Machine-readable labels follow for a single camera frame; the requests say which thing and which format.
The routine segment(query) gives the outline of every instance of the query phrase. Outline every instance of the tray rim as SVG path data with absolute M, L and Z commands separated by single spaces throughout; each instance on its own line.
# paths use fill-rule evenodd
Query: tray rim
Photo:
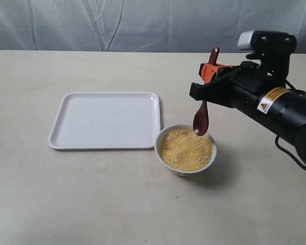
M 64 103 L 66 102 L 66 100 L 68 99 L 68 97 L 70 96 L 73 96 L 75 94 L 151 94 L 153 97 L 155 97 L 156 99 L 156 103 L 157 103 L 157 113 L 155 113 L 155 118 L 156 118 L 156 127 L 158 129 L 158 132 L 155 136 L 155 140 L 158 136 L 158 134 L 160 133 L 161 131 L 161 107 L 160 107 L 160 97 L 156 94 L 156 93 L 153 93 L 153 92 L 149 92 L 149 91 L 107 91 L 107 92 L 91 92 L 91 91 L 86 91 L 86 92 L 70 92 L 68 94 L 66 94 L 65 96 L 63 96 L 62 100 L 61 100 L 61 103 L 59 105 L 59 108 L 58 108 L 58 112 L 56 114 L 56 117 L 55 117 L 55 120 L 53 122 L 53 125 L 52 125 L 52 128 L 51 128 L 51 131 L 49 133 L 49 137 L 48 137 L 48 145 L 55 149 L 55 150 L 127 150 L 127 149 L 151 149 L 151 148 L 154 148 L 154 145 L 155 145 L 155 140 L 149 144 L 149 145 L 134 145 L 134 146 L 107 146 L 107 147 L 98 147 L 98 146 L 78 146 L 78 147 L 75 147 L 75 146 L 58 146 L 56 144 L 54 144 L 52 142 L 52 136 L 53 136 L 53 133 L 54 133 L 54 130 L 57 126 L 57 122 L 59 120 L 59 117 L 60 117 L 60 114 L 61 114 L 61 111 L 62 111 L 62 108 L 64 106 Z

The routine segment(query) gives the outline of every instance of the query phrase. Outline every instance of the black cable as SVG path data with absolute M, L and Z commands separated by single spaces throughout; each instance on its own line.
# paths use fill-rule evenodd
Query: black cable
M 302 162 L 300 162 L 291 152 L 289 152 L 287 149 L 283 148 L 282 146 L 279 145 L 279 136 L 277 136 L 275 138 L 275 145 L 276 147 L 278 147 L 278 149 L 284 153 L 286 153 L 289 157 L 292 158 L 292 160 L 294 160 L 299 167 L 301 167 L 302 169 L 304 169 L 306 171 L 306 166 L 304 164 L 302 164 Z

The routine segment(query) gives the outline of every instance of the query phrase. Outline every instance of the white fabric backdrop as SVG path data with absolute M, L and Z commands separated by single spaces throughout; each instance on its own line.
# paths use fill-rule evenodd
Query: white fabric backdrop
M 0 49 L 237 52 L 256 29 L 306 53 L 306 0 L 0 0 Z

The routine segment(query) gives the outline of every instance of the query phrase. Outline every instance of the white bowl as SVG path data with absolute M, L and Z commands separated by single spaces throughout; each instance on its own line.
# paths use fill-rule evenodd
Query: white bowl
M 165 138 L 166 134 L 173 130 L 173 129 L 186 129 L 188 131 L 193 131 L 193 127 L 191 125 L 188 124 L 175 124 L 175 125 L 171 125 L 169 127 L 164 128 L 158 135 L 156 142 L 155 142 L 155 153 L 158 156 L 158 159 L 168 168 L 170 169 L 174 174 L 176 175 L 180 175 L 180 176 L 190 176 L 192 174 L 196 174 L 199 172 L 204 171 L 205 169 L 207 169 L 208 167 L 210 167 L 216 157 L 216 144 L 214 139 L 212 138 L 212 136 L 209 133 L 206 133 L 204 136 L 202 137 L 206 137 L 208 139 L 208 141 L 210 142 L 211 146 L 212 146 L 212 155 L 211 155 L 211 159 L 208 165 L 206 165 L 205 167 L 196 170 L 196 171 L 181 171 L 178 169 L 175 169 L 171 166 L 169 166 L 165 161 L 163 161 L 163 159 L 160 156 L 160 148 L 163 142 L 163 139 Z

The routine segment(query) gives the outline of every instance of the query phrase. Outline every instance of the bowl rim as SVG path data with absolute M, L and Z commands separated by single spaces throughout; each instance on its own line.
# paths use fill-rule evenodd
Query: bowl rim
M 204 171 L 205 169 L 207 169 L 208 167 L 210 167 L 214 161 L 215 161 L 215 158 L 216 158 L 216 154 L 217 154 L 217 145 L 215 143 L 215 140 L 214 138 L 207 132 L 206 134 L 204 134 L 204 137 L 206 137 L 208 139 L 208 141 L 210 142 L 211 146 L 212 146 L 212 154 L 211 154 L 211 159 L 210 159 L 210 162 L 209 164 L 207 164 L 205 167 L 203 168 L 200 168 L 199 170 L 195 170 L 195 171 L 182 171 L 182 170 L 179 170 L 179 169 L 176 169 L 176 168 L 173 168 L 171 167 L 170 165 L 168 165 L 160 156 L 160 153 L 158 151 L 158 147 L 157 147 L 157 144 L 158 144 L 158 140 L 160 139 L 161 135 L 166 132 L 166 131 L 170 131 L 171 129 L 174 129 L 176 127 L 180 127 L 180 128 L 191 128 L 192 125 L 190 124 L 172 124 L 170 126 L 167 126 L 165 127 L 163 130 L 161 130 L 155 140 L 155 143 L 154 143 L 154 150 L 155 150 L 155 153 L 158 157 L 158 159 L 170 170 L 172 171 L 175 171 L 175 172 L 178 172 L 178 173 L 181 173 L 181 174 L 195 174 L 195 173 L 199 173 L 199 172 L 202 172 Z

